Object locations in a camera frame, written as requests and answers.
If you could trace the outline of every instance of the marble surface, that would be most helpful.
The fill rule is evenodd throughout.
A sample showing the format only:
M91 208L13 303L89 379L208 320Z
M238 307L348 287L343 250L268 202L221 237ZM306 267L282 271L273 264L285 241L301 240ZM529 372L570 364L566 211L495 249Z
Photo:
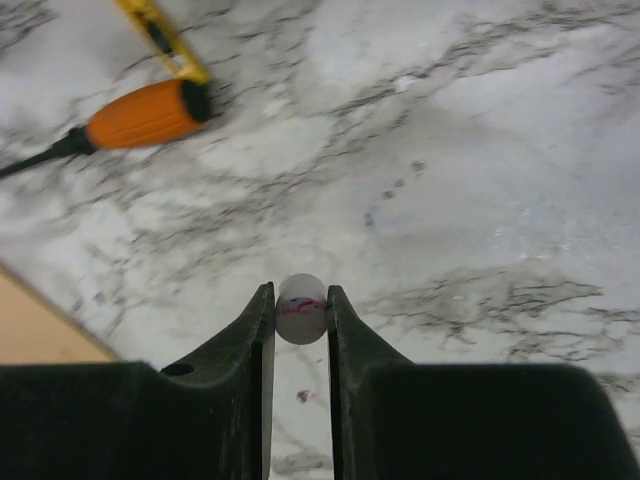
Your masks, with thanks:
M221 115L3 181L3 262L158 367L314 273L415 361L588 368L640 450L637 1L162 4ZM0 160L164 78L107 0L0 1ZM277 348L273 478L330 478L326 345Z

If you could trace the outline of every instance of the orange handle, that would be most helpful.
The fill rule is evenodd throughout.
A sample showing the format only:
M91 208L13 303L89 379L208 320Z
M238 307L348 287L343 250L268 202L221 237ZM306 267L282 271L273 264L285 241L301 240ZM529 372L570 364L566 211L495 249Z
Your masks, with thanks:
M89 120L86 132L96 148L144 147L184 137L210 117L207 88L172 79L114 100Z

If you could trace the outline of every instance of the brown cardboard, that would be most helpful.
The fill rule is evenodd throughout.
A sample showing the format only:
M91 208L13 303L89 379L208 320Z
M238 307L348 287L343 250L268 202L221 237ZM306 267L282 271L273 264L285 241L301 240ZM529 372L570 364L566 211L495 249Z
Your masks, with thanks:
M115 360L109 349L0 266L0 364Z

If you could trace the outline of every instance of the yellow tool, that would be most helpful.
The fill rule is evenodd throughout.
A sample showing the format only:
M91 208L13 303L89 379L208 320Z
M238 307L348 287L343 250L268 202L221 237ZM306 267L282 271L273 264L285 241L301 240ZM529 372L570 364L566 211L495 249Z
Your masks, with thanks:
M164 13L150 0L114 1L174 78L114 100L44 152L0 168L0 179L56 158L171 142L211 118L211 78Z
M199 84L211 80L202 62L180 38L180 33L157 5L150 0L114 2L122 8L138 33L175 78L189 79Z

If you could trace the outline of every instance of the white ball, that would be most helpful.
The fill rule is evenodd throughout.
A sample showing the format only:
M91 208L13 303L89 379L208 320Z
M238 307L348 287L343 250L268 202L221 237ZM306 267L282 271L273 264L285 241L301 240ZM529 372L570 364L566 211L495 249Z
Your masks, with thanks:
M308 345L327 331L326 288L305 273L293 275L280 285L276 304L276 331L287 342Z

